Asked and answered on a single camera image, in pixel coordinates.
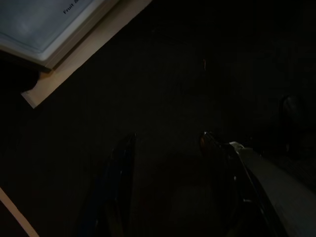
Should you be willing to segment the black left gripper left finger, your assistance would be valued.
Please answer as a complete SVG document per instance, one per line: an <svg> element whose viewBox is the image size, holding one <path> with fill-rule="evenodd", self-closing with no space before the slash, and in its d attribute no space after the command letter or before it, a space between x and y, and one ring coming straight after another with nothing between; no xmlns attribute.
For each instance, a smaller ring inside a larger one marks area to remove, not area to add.
<svg viewBox="0 0 316 237"><path fill-rule="evenodd" d="M91 186L81 215L82 237L125 237L132 197L136 134L119 141Z"/></svg>

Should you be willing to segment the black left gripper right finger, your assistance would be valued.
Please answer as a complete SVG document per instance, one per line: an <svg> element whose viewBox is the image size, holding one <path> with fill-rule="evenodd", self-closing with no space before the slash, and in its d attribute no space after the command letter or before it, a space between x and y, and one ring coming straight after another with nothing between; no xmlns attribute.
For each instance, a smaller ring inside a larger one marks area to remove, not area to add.
<svg viewBox="0 0 316 237"><path fill-rule="evenodd" d="M246 168L229 143L218 141L211 132L199 139L208 162L215 204L226 237L272 237L269 202L254 174Z"/></svg>

